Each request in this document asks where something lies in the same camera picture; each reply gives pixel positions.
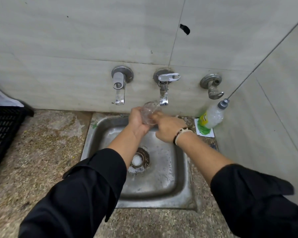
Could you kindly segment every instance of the dish soap bottle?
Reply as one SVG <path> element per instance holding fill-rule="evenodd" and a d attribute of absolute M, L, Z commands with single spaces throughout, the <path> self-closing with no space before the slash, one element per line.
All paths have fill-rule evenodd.
<path fill-rule="evenodd" d="M 221 123 L 224 118 L 224 110 L 227 108 L 229 100 L 226 98 L 220 101 L 217 105 L 213 105 L 199 118 L 198 129 L 207 135 L 210 133 L 211 128 Z"/>

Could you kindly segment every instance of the stainless steel sink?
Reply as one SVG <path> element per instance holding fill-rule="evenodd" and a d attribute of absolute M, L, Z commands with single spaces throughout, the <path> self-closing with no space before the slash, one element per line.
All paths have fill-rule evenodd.
<path fill-rule="evenodd" d="M 81 160 L 106 148 L 127 124 L 127 115 L 94 113 Z M 187 156 L 157 139 L 156 131 L 142 139 L 116 207 L 195 209 Z"/>

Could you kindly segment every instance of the sink drain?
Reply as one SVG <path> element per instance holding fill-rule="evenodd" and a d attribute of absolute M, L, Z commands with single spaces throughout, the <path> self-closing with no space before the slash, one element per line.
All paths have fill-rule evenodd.
<path fill-rule="evenodd" d="M 148 166 L 149 154 L 145 149 L 139 147 L 131 161 L 128 171 L 131 173 L 143 172 Z"/>

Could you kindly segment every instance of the chrome faucet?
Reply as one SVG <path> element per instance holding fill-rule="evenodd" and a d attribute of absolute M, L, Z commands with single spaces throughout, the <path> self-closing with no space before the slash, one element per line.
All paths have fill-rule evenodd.
<path fill-rule="evenodd" d="M 219 99 L 224 95 L 224 92 L 220 92 L 217 86 L 222 82 L 222 77 L 219 74 L 208 74 L 200 81 L 202 88 L 208 89 L 208 95 L 210 99 Z"/>
<path fill-rule="evenodd" d="M 125 104 L 125 87 L 126 83 L 133 80 L 133 72 L 130 68 L 125 66 L 115 67 L 111 71 L 114 89 L 116 89 L 116 105 Z"/>
<path fill-rule="evenodd" d="M 153 75 L 153 79 L 160 88 L 160 106 L 168 105 L 168 84 L 170 82 L 180 79 L 180 75 L 174 73 L 171 69 L 162 68 L 156 71 Z"/>

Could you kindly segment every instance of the black sleeve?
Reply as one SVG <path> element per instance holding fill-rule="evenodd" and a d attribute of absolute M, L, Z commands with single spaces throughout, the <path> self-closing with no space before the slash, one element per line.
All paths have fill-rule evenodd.
<path fill-rule="evenodd" d="M 80 161 L 33 207 L 19 237 L 93 237 L 117 205 L 126 175 L 123 159 L 112 149 Z"/>
<path fill-rule="evenodd" d="M 294 194 L 288 181 L 231 164 L 216 173 L 210 187 L 234 235 L 298 237 L 298 205 L 283 196 Z"/>

